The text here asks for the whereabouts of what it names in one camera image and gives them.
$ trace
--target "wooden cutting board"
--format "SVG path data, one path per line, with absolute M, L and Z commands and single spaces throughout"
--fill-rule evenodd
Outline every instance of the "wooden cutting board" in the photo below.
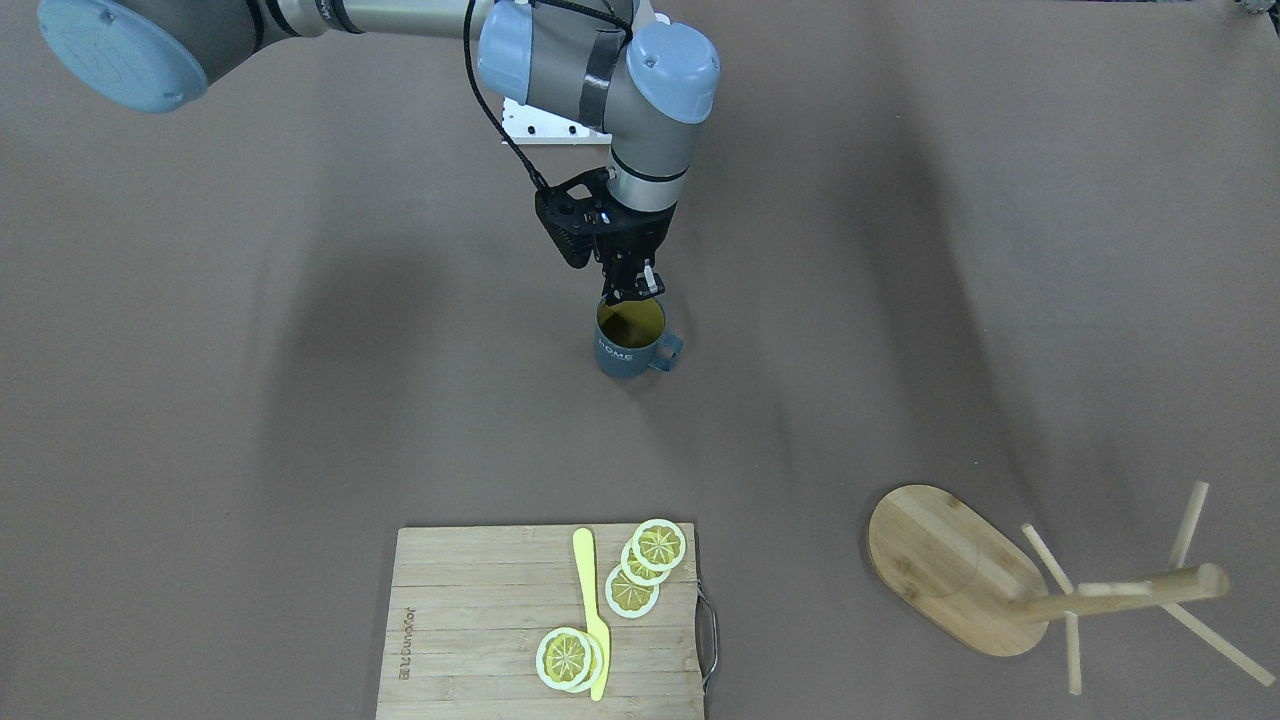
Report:
M 404 528 L 396 547 L 378 720 L 701 720 L 694 638 L 698 553 L 684 561 L 644 618 L 625 619 L 598 592 L 613 653 L 600 702 L 553 691 L 534 653 L 552 628 L 585 629 L 573 565 L 577 528 L 595 534 L 596 588 L 621 561 L 636 524 Z

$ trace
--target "lemon slice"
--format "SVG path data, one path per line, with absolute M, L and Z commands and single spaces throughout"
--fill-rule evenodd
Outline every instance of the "lemon slice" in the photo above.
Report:
M 591 670 L 581 683 L 566 689 L 564 692 L 567 693 L 580 693 L 590 689 L 595 684 L 596 678 L 600 676 L 600 671 L 604 670 L 604 648 L 600 647 L 600 641 L 595 639 L 590 633 L 582 634 L 586 635 L 588 646 L 591 648 Z
M 548 688 L 577 687 L 591 669 L 591 644 L 586 633 L 556 628 L 538 643 L 538 676 Z
M 622 565 L 609 573 L 604 587 L 609 591 L 604 600 L 622 618 L 641 618 L 658 602 L 658 585 L 637 585 L 622 573 Z
M 622 546 L 622 574 L 631 578 L 631 582 L 637 585 L 650 587 L 666 580 L 671 575 L 671 570 L 659 573 L 641 565 L 640 559 L 636 557 L 635 550 L 631 546 L 631 541 L 627 541 L 627 544 Z
M 685 533 L 671 520 L 645 520 L 631 536 L 636 561 L 649 570 L 671 570 L 685 559 Z

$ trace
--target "cutting board handle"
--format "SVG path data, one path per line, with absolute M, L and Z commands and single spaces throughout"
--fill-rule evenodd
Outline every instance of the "cutting board handle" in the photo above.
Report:
M 712 605 L 709 597 L 707 597 L 707 591 L 703 588 L 703 579 L 698 578 L 698 602 L 694 607 L 694 643 L 698 647 L 698 665 L 703 671 L 703 693 L 707 692 L 707 685 L 712 682 L 712 675 L 716 674 L 716 669 L 719 667 L 719 620 L 716 618 L 716 606 Z M 698 607 L 705 607 L 707 612 L 698 615 Z M 703 618 L 707 618 L 710 629 L 710 642 L 712 642 L 712 657 L 710 664 L 703 662 L 703 643 L 700 642 L 703 634 L 699 632 L 699 625 Z

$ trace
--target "wooden pole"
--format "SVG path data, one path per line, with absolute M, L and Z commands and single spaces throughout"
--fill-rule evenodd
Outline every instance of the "wooden pole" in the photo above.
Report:
M 1084 682 L 1080 675 L 1080 618 L 1075 612 L 1064 612 L 1066 620 L 1066 692 L 1080 694 Z
M 1192 497 L 1187 501 L 1187 511 L 1183 512 L 1183 523 L 1178 527 L 1178 537 L 1174 539 L 1174 550 L 1169 553 L 1170 570 L 1176 570 L 1187 562 L 1187 550 L 1192 546 L 1192 536 L 1196 533 L 1196 524 L 1199 521 L 1199 512 L 1204 507 L 1206 495 L 1208 495 L 1208 483 L 1197 482 L 1192 487 Z
M 1165 612 L 1172 615 L 1179 623 L 1187 625 L 1188 630 L 1199 635 L 1199 638 L 1207 642 L 1213 650 L 1225 655 L 1231 662 L 1235 662 L 1240 670 L 1244 670 L 1252 675 L 1254 680 L 1262 683 L 1263 687 L 1270 688 L 1271 684 L 1276 682 L 1276 676 L 1268 673 L 1266 667 L 1254 662 L 1248 655 L 1240 652 L 1240 648 L 1226 642 L 1226 638 L 1211 630 L 1208 625 L 1201 623 L 1199 619 L 1190 612 L 1183 610 L 1181 605 L 1166 603 L 1161 605 L 1161 607 L 1164 607 Z
M 1148 582 L 1142 583 L 1080 583 L 1075 585 L 1075 592 L 1084 597 L 1102 597 L 1108 594 L 1151 594 L 1155 585 Z
M 1057 564 L 1057 559 L 1048 551 L 1048 546 L 1044 544 L 1044 541 L 1041 539 L 1039 533 L 1036 532 L 1036 528 L 1030 523 L 1023 523 L 1023 534 L 1027 536 L 1032 547 L 1036 548 L 1036 555 L 1039 556 L 1041 562 L 1048 568 L 1048 574 L 1053 575 L 1053 579 L 1057 580 L 1057 587 L 1062 588 L 1062 592 L 1066 594 L 1075 592 L 1075 588 L 1071 587 L 1071 580 L 1066 579 L 1062 566 Z
M 1061 619 L 1064 612 L 1074 612 L 1082 616 L 1100 615 L 1172 602 L 1221 597 L 1231 587 L 1226 579 L 1226 573 L 1212 564 L 1184 568 L 1144 579 L 1152 585 L 1151 594 L 1111 594 L 1101 597 L 1084 597 L 1078 593 L 1050 594 L 1014 602 L 1009 606 L 1007 611 L 1019 623 L 1048 623 Z

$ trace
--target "black cable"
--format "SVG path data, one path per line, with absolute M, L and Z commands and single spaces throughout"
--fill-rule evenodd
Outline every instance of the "black cable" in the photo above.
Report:
M 609 9 L 608 13 L 596 10 L 595 8 L 579 5 L 577 3 L 570 3 L 568 0 L 535 0 L 535 3 L 540 3 L 543 5 L 550 5 L 552 8 L 561 8 L 562 10 L 571 10 L 582 15 L 588 15 L 590 18 L 595 18 L 598 20 L 604 20 L 607 23 L 611 23 L 618 29 L 621 29 L 623 33 L 626 33 L 626 40 L 623 41 L 623 45 L 631 42 L 632 38 L 631 23 L 613 14 L 613 5 L 611 5 L 608 0 L 604 0 L 604 6 Z M 550 187 L 549 183 L 547 182 L 547 178 L 543 177 L 540 172 L 538 172 L 538 168 L 534 167 L 532 160 L 530 160 L 529 156 L 525 155 L 525 152 L 520 149 L 520 145 L 517 145 L 516 141 L 512 140 L 511 135 L 507 133 L 507 129 L 502 127 L 502 123 L 498 120 L 497 117 L 494 117 L 493 110 L 489 109 L 489 104 L 485 102 L 484 96 L 480 95 L 480 86 L 476 83 L 476 73 L 471 63 L 471 17 L 475 14 L 475 9 L 476 9 L 476 0 L 467 0 L 467 14 L 462 18 L 462 58 L 466 60 L 467 64 L 467 82 L 471 83 L 471 94 L 476 96 L 476 102 L 480 104 L 480 109 L 484 110 L 485 117 L 489 118 L 490 123 L 493 123 L 494 129 L 498 131 L 498 135 L 502 136 L 502 140 L 507 143 L 508 147 L 511 147 L 512 152 L 515 152 L 516 156 L 520 158 L 520 161 L 525 165 L 525 170 L 529 172 L 529 179 L 534 182 L 534 187 L 536 187 L 538 190 L 545 190 Z
M 266 27 L 262 26 L 262 8 L 257 6 L 257 0 L 246 0 L 248 14 L 253 18 L 253 51 L 262 49 L 262 38 L 266 36 Z
M 489 118 L 490 123 L 493 123 L 493 127 L 498 131 L 498 135 L 502 136 L 502 138 L 507 142 L 507 146 L 509 146 L 511 150 L 516 154 L 516 156 L 520 158 L 520 161 L 524 163 L 525 169 L 529 170 L 529 179 L 534 181 L 534 187 L 536 187 L 538 190 L 545 190 L 550 187 L 550 184 L 547 182 L 547 178 L 544 178 L 543 174 L 538 172 L 538 168 L 534 167 L 532 160 L 530 160 L 529 156 L 526 156 L 525 152 L 520 149 L 520 146 L 516 145 L 516 141 L 512 140 L 509 135 L 507 135 L 507 129 L 502 127 L 502 123 L 498 122 L 498 118 L 493 115 L 493 110 L 489 109 L 489 104 L 484 101 L 484 96 L 480 95 L 480 86 L 476 85 L 475 68 L 471 67 L 471 14 L 475 12 L 475 9 L 476 9 L 476 0 L 467 0 L 467 14 L 462 19 L 462 56 L 467 61 L 467 82 L 471 83 L 471 92 L 476 96 L 476 102 L 480 104 L 480 109 L 484 110 L 485 117 Z

